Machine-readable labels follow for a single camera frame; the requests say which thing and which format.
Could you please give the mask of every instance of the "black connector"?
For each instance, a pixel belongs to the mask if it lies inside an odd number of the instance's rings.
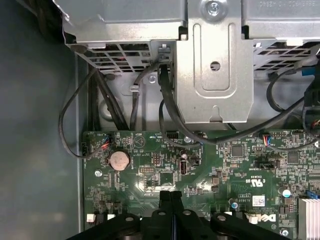
[[[187,163],[184,159],[180,160],[180,173],[181,175],[187,174]]]

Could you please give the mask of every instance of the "white label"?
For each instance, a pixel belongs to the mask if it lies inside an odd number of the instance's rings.
[[[252,206],[253,207],[264,207],[265,206],[265,196],[252,196]]]

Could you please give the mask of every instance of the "mounting hole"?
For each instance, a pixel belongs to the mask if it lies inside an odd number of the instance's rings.
[[[220,69],[220,63],[219,62],[217,62],[217,61],[213,61],[211,64],[210,64],[210,68],[211,68],[211,70],[212,71],[219,71],[219,69]]]

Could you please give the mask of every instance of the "green circuit board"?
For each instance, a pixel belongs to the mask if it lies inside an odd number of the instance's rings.
[[[215,138],[234,133],[202,134]],[[279,148],[311,141],[298,130],[270,130],[268,134],[270,143]],[[108,148],[83,164],[85,217],[124,211],[143,216],[145,211],[158,208],[161,190],[181,191],[184,208],[200,211],[207,219],[212,211],[245,211],[258,217],[258,226],[278,234],[285,229],[288,238],[296,239],[298,198],[306,190],[320,193],[320,150],[316,146],[276,152],[265,147],[261,136],[251,135],[183,150],[169,145],[159,132],[85,132],[83,153],[93,152],[107,136]],[[182,134],[171,136],[185,144]],[[117,151],[130,157],[125,170],[115,171],[109,164]],[[284,189],[290,190],[290,197],[282,196]],[[92,226],[93,222],[85,220],[85,229]]]

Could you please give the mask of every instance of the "wire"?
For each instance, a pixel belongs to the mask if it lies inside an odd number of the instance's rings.
[[[312,129],[314,129],[316,126],[319,126],[319,124],[320,124],[320,119],[315,120],[315,121],[311,124]]]
[[[311,137],[315,138],[315,139],[316,139],[316,142],[317,142],[317,141],[320,141],[320,137],[314,135],[314,134],[311,132],[311,129],[306,126],[306,115],[307,115],[307,109],[306,109],[305,107],[303,107],[303,109],[302,109],[302,126],[303,126],[304,131],[305,131],[307,134],[309,134]]]
[[[287,118],[295,109],[297,109],[303,102],[304,98],[299,99],[296,103],[294,103],[292,106],[290,106],[288,109],[284,110],[277,116],[269,119],[268,121],[265,121],[257,126],[254,126],[252,128],[249,128],[247,130],[231,134],[228,136],[223,136],[223,137],[217,137],[214,139],[207,139],[201,136],[198,136],[194,134],[192,131],[190,131],[184,122],[181,120],[179,114],[178,114],[178,108],[176,106],[173,94],[172,94],[172,87],[169,81],[169,76],[168,76],[168,69],[167,66],[161,66],[160,68],[160,75],[159,75],[159,84],[161,87],[161,92],[163,96],[163,100],[165,103],[165,106],[168,110],[168,113],[173,120],[173,122],[177,125],[177,128],[182,132],[185,136],[198,141],[203,144],[209,144],[209,145],[219,145],[219,144],[224,144],[227,142],[232,142],[236,141],[238,139],[244,138],[248,135],[252,135],[262,129],[269,128],[276,124],[277,122]]]
[[[304,145],[301,145],[301,146],[297,146],[297,147],[291,147],[291,148],[278,148],[278,147],[275,147],[275,146],[267,146],[268,148],[274,150],[274,151],[278,151],[278,152],[296,152],[296,151],[300,151],[300,150],[303,150],[307,147],[311,147],[313,146],[316,142],[318,142],[318,140],[312,140],[311,142],[309,143],[306,143]]]
[[[267,90],[266,90],[266,99],[267,99],[270,107],[271,107],[273,110],[275,110],[275,111],[277,111],[277,112],[279,112],[279,113],[281,113],[282,111],[284,111],[284,109],[276,103],[276,101],[275,101],[275,99],[274,99],[274,96],[273,96],[273,93],[272,93],[273,87],[274,87],[275,83],[276,83],[282,76],[284,76],[284,75],[295,74],[297,71],[300,71],[300,70],[306,69],[306,68],[307,68],[307,67],[302,67],[302,68],[297,68],[297,69],[289,69],[289,70],[286,70],[286,71],[284,71],[283,73],[277,75],[277,76],[270,82],[270,84],[269,84],[269,86],[268,86],[268,88],[267,88]],[[299,114],[293,112],[291,115],[292,115],[293,117],[297,118],[299,121],[302,121],[302,118],[301,118],[301,116],[300,116]]]
[[[129,130],[129,127],[126,123],[125,117],[121,111],[121,108],[108,87],[106,81],[102,78],[101,73],[96,73],[96,82],[100,88],[100,91],[102,93],[102,96],[104,98],[104,101],[108,107],[108,110],[112,116],[112,120],[114,121],[114,124],[118,130]]]
[[[235,127],[232,123],[227,123],[227,126],[228,126],[231,130],[237,130],[236,127]]]
[[[101,131],[101,124],[99,119],[99,90],[97,81],[90,81],[89,82],[89,89],[88,92],[90,104],[91,106],[91,117],[92,117],[92,130],[93,131]]]
[[[164,140],[166,140],[169,144],[171,144],[172,146],[178,147],[178,148],[185,148],[185,149],[191,149],[191,148],[198,148],[201,146],[200,143],[193,143],[193,144],[188,144],[188,145],[182,145],[179,143],[176,143],[174,141],[172,141],[166,133],[166,128],[165,128],[165,120],[164,120],[164,111],[163,111],[163,107],[164,107],[164,101],[162,100],[159,106],[159,124],[160,124],[160,131],[162,134],[162,138]]]
[[[154,62],[151,66],[144,69],[139,76],[135,79],[133,82],[133,85],[140,85],[143,78],[154,72],[156,69],[158,69],[160,64],[158,62]],[[139,107],[139,92],[133,92],[132,93],[132,112],[130,116],[130,130],[134,131],[136,128],[137,123],[137,114],[138,114],[138,107]]]
[[[68,107],[70,106],[70,104],[72,103],[72,101],[76,98],[77,94],[80,92],[80,90],[86,85],[86,83],[89,81],[89,79],[96,73],[97,69],[93,68],[88,75],[85,77],[85,79],[83,80],[83,82],[80,83],[79,87],[75,90],[74,94],[71,96],[71,98],[69,99],[69,101],[65,104],[65,106],[63,107],[63,109],[60,112],[59,115],[59,121],[58,121],[58,130],[59,130],[59,136],[60,136],[60,140],[62,142],[62,145],[64,147],[64,149],[67,151],[68,154],[70,154],[71,156],[78,158],[78,159],[90,159],[92,158],[94,155],[96,155],[97,153],[99,153],[102,149],[103,146],[105,145],[101,145],[100,147],[98,147],[96,150],[94,150],[92,153],[90,153],[87,156],[80,156],[75,154],[74,152],[71,151],[71,149],[69,148],[66,138],[65,138],[65,133],[64,133],[64,116],[66,114],[66,111],[68,109]]]

